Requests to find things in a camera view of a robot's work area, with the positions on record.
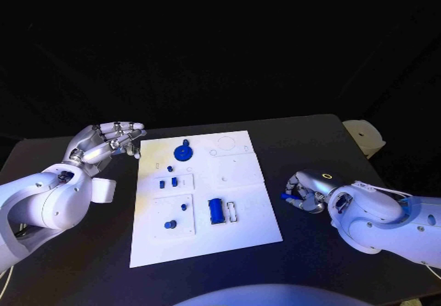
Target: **dark table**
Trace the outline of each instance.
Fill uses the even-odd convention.
[[[374,185],[381,178],[335,115],[175,127],[145,139],[248,130],[283,242],[129,268],[139,162],[116,156],[98,177],[117,180],[113,203],[90,206],[83,222],[15,267],[2,305],[172,305],[248,284],[302,284],[384,304],[441,292],[426,266],[391,252],[354,249],[328,212],[309,214],[281,199],[305,168],[341,173]],[[62,159],[71,137],[18,143],[0,184],[41,172]]]

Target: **blue component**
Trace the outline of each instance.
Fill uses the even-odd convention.
[[[221,199],[209,200],[209,213],[212,215],[212,224],[225,223]]]
[[[293,196],[292,194],[287,194],[287,193],[283,193],[283,194],[280,195],[280,198],[281,198],[283,200],[286,200],[286,199],[297,199],[297,200],[302,200],[302,198],[300,198],[299,196]]]
[[[166,229],[169,229],[169,228],[175,229],[176,225],[178,225],[176,221],[172,220],[171,222],[166,222],[166,224],[163,226],[165,226]]]
[[[175,149],[175,158],[179,161],[188,161],[194,156],[189,140],[185,139],[182,145]]]

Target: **white panel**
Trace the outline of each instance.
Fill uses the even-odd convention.
[[[181,162],[173,151],[185,139],[194,157]],[[224,181],[221,174],[228,175],[230,180]],[[166,188],[160,190],[159,178],[168,178],[172,185],[172,177],[181,175],[192,175],[195,188],[168,188],[166,182]],[[181,216],[182,211],[172,209],[169,204],[176,193],[181,196],[192,194],[195,235],[175,234],[172,231],[179,229],[179,224],[176,229],[163,229],[165,220]],[[208,201],[215,198],[222,199],[227,222],[214,225]],[[228,202],[235,203],[237,222],[230,221]],[[134,219],[132,267],[283,241],[247,131],[142,141]]]
[[[149,231],[152,240],[182,238],[195,235],[194,198],[191,194],[155,199],[147,211]],[[165,228],[166,222],[176,221],[172,229]]]

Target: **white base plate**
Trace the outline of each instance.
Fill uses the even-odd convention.
[[[194,157],[181,162],[173,151],[185,139]],[[172,177],[192,183],[160,189],[159,181]],[[176,196],[189,195],[194,232],[191,218],[178,220],[191,215],[183,215],[179,203],[185,198]],[[227,222],[214,225],[209,200],[215,198],[222,199]],[[230,221],[228,202],[235,203],[237,222]],[[176,228],[165,229],[165,222],[173,219]],[[280,241],[283,237],[248,132],[142,141],[132,267]]]

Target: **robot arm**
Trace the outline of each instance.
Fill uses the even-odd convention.
[[[283,198],[313,213],[329,204],[330,224],[355,249],[368,254],[388,250],[441,268],[441,198],[391,191],[404,197],[397,201],[381,192],[388,189],[362,182],[345,186],[333,175],[313,170],[293,177]],[[294,188],[300,197],[292,196]]]
[[[116,181],[93,176],[111,155],[127,152],[140,158],[132,141],[145,134],[139,123],[88,126],[68,145],[62,163],[0,186],[0,272],[81,222],[91,201],[113,201]],[[28,224],[25,235],[13,233],[11,221]]]

